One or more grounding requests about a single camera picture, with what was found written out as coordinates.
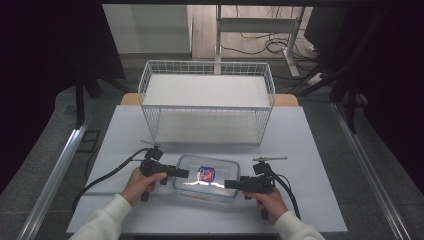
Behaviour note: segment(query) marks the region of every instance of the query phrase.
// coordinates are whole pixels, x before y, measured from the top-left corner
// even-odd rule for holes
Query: red and blue sticker
[[[215,179],[215,169],[211,167],[200,167],[197,171],[197,180],[204,182],[213,182]]]

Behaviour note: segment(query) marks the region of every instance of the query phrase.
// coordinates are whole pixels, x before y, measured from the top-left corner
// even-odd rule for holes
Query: aluminum rail
[[[32,208],[17,239],[34,239],[37,235],[38,230],[43,223],[44,217],[46,216],[47,211],[49,210],[50,205],[57,193],[57,190],[62,183],[63,177],[68,170],[71,160],[77,151],[78,145],[84,136],[94,108],[95,103],[93,100],[90,100],[86,107],[86,118],[82,126],[79,129],[74,129],[72,131],[68,142],[66,143],[59,159],[57,160],[56,165],[53,168],[53,171],[50,174],[46,184],[44,185],[43,190],[38,196],[37,202]]]
[[[346,115],[341,103],[332,103],[332,107],[396,239],[410,240],[411,237],[405,228],[405,224],[403,223],[395,204],[378,178],[377,173],[365,153],[365,150],[362,148],[358,137],[351,133],[350,128],[344,121]]]

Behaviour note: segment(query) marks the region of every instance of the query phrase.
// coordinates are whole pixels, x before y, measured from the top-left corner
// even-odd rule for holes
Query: transparent container
[[[259,145],[275,89],[266,63],[148,61],[138,94],[155,143]]]
[[[229,202],[237,190],[224,188],[225,180],[238,180],[240,166],[237,162],[193,155],[183,155],[177,168],[190,171],[188,178],[175,178],[174,188],[190,198]]]

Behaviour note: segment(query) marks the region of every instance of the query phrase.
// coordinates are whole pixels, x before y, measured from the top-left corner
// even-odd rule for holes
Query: sleeve
[[[291,211],[281,215],[274,226],[284,240],[325,240],[313,226],[303,223]]]
[[[116,194],[104,208],[91,213],[85,224],[70,239],[118,239],[121,235],[121,223],[131,209],[128,201]]]

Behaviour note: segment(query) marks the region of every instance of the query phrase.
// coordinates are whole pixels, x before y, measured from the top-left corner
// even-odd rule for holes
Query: wire basket
[[[138,93],[156,143],[259,145],[275,88],[266,63],[148,61]]]

